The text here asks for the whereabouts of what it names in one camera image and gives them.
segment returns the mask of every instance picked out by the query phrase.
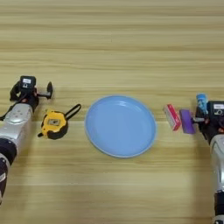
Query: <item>pink object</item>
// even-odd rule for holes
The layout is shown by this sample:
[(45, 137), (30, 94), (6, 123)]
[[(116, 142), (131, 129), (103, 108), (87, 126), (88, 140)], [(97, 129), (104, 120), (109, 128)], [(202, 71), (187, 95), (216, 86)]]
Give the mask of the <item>pink object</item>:
[(171, 125), (172, 130), (178, 130), (181, 125), (181, 121), (175, 108), (171, 104), (167, 104), (164, 107), (164, 112), (169, 124)]

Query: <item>wooden table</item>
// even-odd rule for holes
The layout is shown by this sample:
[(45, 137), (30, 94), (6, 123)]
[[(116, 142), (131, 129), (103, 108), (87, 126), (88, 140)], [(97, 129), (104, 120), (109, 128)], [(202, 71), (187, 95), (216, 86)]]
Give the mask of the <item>wooden table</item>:
[[(208, 224), (214, 214), (210, 155), (201, 134), (172, 132), (163, 106), (195, 108), (195, 95), (224, 99), (222, 0), (11, 0), (0, 2), (0, 113), (20, 75), (41, 100), (29, 145), (9, 175), (1, 224)], [(99, 152), (84, 117), (100, 97), (129, 95), (158, 124), (140, 157)], [(59, 141), (37, 138), (45, 110), (82, 111)]]

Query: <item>tape measure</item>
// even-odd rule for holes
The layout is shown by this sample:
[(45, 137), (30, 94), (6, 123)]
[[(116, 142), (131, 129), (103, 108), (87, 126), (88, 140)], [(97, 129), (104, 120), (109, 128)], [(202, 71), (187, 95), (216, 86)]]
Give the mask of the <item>tape measure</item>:
[(38, 134), (38, 137), (47, 137), (53, 140), (62, 138), (67, 133), (68, 120), (80, 110), (80, 104), (75, 105), (65, 114), (48, 109), (41, 124), (41, 133)]

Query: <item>black strap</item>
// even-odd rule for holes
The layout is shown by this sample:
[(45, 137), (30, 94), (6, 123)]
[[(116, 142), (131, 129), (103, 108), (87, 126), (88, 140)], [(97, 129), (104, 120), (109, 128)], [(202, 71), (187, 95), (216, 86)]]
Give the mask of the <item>black strap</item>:
[(73, 108), (71, 108), (69, 111), (66, 112), (65, 116), (66, 119), (69, 120), (71, 119), (73, 116), (75, 116), (79, 111), (81, 110), (81, 105), (77, 104), (75, 105)]

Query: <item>blue object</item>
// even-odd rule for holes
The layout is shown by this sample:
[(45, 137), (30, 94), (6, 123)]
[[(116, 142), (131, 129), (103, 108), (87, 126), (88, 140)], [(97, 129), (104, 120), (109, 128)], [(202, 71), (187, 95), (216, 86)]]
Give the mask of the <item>blue object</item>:
[(117, 158), (144, 153), (157, 135), (153, 114), (140, 101), (122, 95), (95, 102), (87, 112), (85, 128), (96, 148)]
[(207, 96), (205, 94), (197, 94), (198, 107), (207, 114)]

